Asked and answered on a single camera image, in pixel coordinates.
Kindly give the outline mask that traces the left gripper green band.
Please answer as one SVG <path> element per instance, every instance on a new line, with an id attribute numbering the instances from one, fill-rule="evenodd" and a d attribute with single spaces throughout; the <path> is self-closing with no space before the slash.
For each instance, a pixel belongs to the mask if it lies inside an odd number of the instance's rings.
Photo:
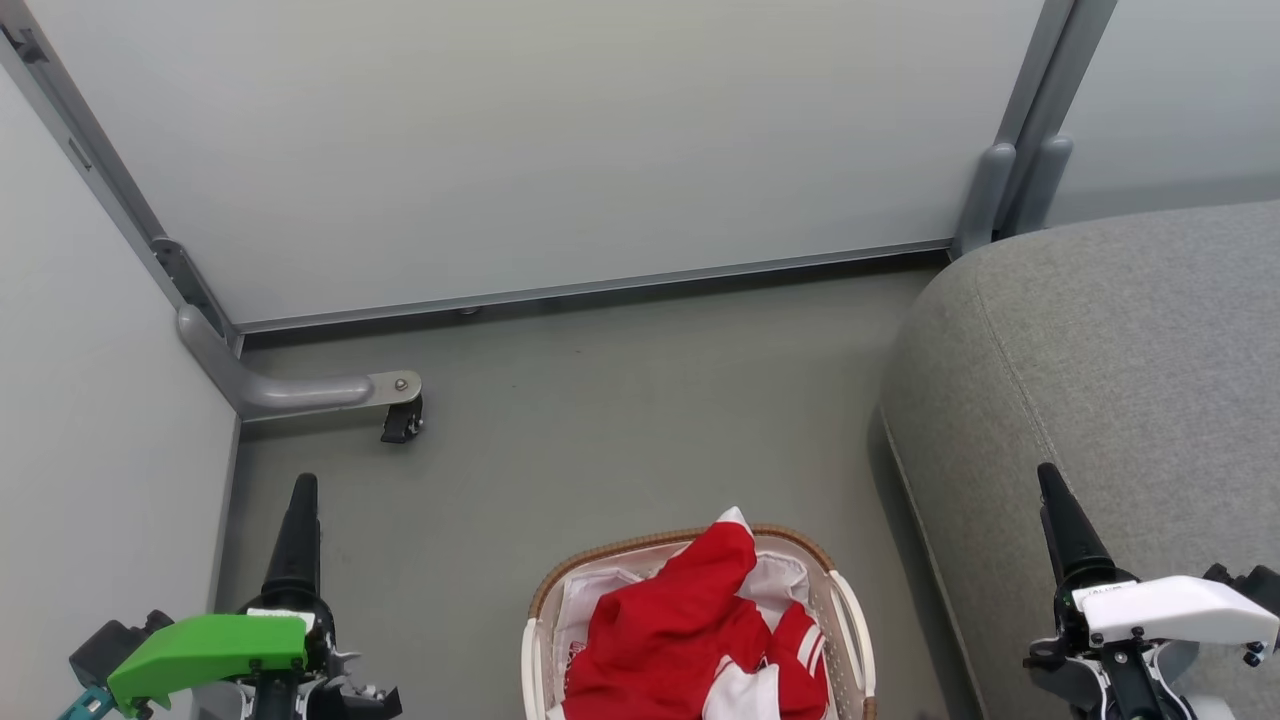
<path id="1" fill-rule="evenodd" d="M 262 583 L 268 603 L 319 597 L 317 478 L 300 474 Z M 109 675 L 108 692 L 125 717 L 148 717 L 172 697 L 218 683 L 239 701 L 242 719 L 398 719 L 396 688 L 356 685 L 347 670 L 358 656 L 337 647 L 330 609 L 255 609 L 205 614 L 157 629 Z"/>

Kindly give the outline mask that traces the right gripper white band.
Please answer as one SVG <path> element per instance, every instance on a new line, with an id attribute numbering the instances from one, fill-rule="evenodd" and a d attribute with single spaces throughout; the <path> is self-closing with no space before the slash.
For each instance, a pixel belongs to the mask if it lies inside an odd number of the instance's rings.
<path id="1" fill-rule="evenodd" d="M 1057 635 L 1028 648 L 1032 683 L 1074 719 L 1231 719 L 1225 700 L 1180 694 L 1174 683 L 1202 644 L 1239 647 L 1251 667 L 1274 656 L 1277 577 L 1112 583 L 1116 565 L 1057 466 L 1042 462 L 1037 478 L 1055 582 L 1069 592 Z"/>

